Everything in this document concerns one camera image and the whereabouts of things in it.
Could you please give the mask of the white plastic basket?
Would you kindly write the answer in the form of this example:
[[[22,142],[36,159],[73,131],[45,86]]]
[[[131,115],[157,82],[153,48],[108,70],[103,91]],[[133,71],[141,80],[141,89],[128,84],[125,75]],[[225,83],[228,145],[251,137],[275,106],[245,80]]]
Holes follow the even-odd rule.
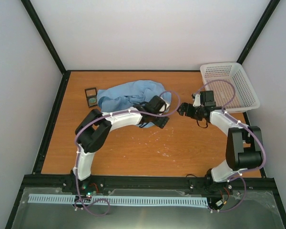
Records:
[[[229,113],[243,113],[260,107],[257,94],[241,64],[219,62],[200,67],[205,89],[214,92],[217,106]]]

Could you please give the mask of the light blue shirt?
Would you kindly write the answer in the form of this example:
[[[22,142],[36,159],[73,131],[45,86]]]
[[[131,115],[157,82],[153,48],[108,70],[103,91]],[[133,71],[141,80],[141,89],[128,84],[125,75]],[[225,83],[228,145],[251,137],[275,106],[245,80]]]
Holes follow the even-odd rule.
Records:
[[[149,102],[154,96],[159,96],[164,91],[161,83],[138,80],[106,90],[100,89],[97,94],[97,103],[102,112],[117,112],[129,109],[134,104]]]

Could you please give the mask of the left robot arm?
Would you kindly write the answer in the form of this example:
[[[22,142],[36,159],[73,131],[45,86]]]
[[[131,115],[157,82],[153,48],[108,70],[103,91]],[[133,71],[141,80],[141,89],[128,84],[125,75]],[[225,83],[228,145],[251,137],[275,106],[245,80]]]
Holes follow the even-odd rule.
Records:
[[[169,121],[169,117],[164,115],[169,108],[170,104],[156,95],[149,102],[135,104],[125,110],[103,113],[97,109],[90,111],[75,130],[77,156],[72,169],[76,176],[73,187],[79,192],[89,188],[88,177],[91,175],[94,156],[111,131],[130,125],[144,127],[149,123],[163,129]]]

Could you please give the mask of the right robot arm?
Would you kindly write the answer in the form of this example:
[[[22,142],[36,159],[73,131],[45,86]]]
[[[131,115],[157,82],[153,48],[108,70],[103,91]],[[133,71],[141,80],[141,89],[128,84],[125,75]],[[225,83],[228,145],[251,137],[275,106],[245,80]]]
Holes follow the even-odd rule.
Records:
[[[265,150],[260,128],[236,120],[225,108],[217,106],[213,91],[193,95],[193,104],[182,103],[177,112],[197,123],[205,120],[206,125],[216,126],[227,136],[225,160],[207,172],[211,181],[228,182],[235,175],[241,176],[263,166]]]

